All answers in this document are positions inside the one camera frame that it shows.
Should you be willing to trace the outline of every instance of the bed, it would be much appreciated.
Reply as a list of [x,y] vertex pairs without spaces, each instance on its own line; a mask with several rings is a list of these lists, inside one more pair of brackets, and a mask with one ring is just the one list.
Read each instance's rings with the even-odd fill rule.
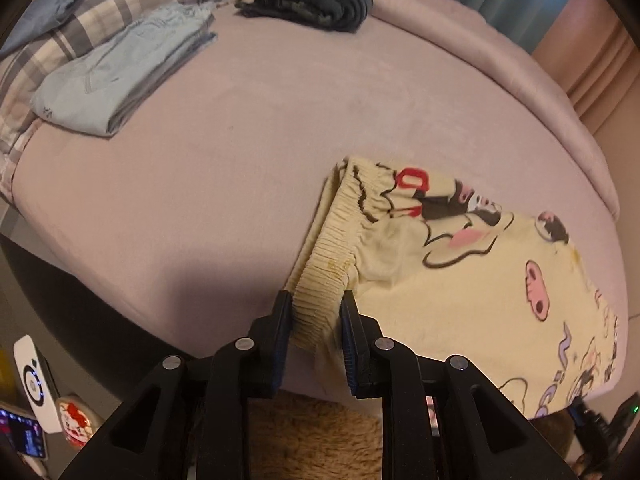
[[[626,349],[619,205],[596,143],[523,51],[450,0],[375,0],[354,35],[215,12],[215,46],[113,139],[36,122],[12,199],[66,268],[194,356],[246,333],[283,287],[323,180],[345,155],[394,158],[562,218]],[[284,388],[327,392],[292,348]]]

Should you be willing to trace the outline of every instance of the cartoon print pants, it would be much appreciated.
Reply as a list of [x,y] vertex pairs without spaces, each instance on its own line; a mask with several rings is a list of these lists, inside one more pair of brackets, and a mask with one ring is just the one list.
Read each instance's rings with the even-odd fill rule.
[[467,356],[528,418],[614,369],[617,318],[562,222],[504,210],[435,171],[346,159],[287,288],[294,341],[338,399],[349,397],[338,326],[348,288],[386,336],[430,358]]

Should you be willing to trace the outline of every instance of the smartphone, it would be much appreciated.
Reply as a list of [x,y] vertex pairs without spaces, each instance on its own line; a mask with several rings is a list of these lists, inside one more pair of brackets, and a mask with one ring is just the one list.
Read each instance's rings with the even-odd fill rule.
[[47,459],[44,432],[33,414],[0,402],[0,432],[18,453]]

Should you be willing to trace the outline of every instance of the plaid blanket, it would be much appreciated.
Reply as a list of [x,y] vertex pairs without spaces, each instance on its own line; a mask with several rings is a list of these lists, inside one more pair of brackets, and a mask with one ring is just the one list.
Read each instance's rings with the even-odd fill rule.
[[[142,14],[174,0],[85,0],[62,27],[0,62],[0,192],[13,201],[12,179],[24,147],[40,125],[30,100],[58,67],[108,40]],[[184,4],[209,0],[177,0]]]

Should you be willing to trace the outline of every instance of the light blue denim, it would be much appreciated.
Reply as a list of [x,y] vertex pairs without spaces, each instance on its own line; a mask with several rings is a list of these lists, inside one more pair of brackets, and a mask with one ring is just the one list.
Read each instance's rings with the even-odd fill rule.
[[47,75],[31,99],[41,118],[112,137],[167,77],[213,41],[213,5],[174,2]]
[[0,48],[0,59],[63,25],[83,0],[33,0]]

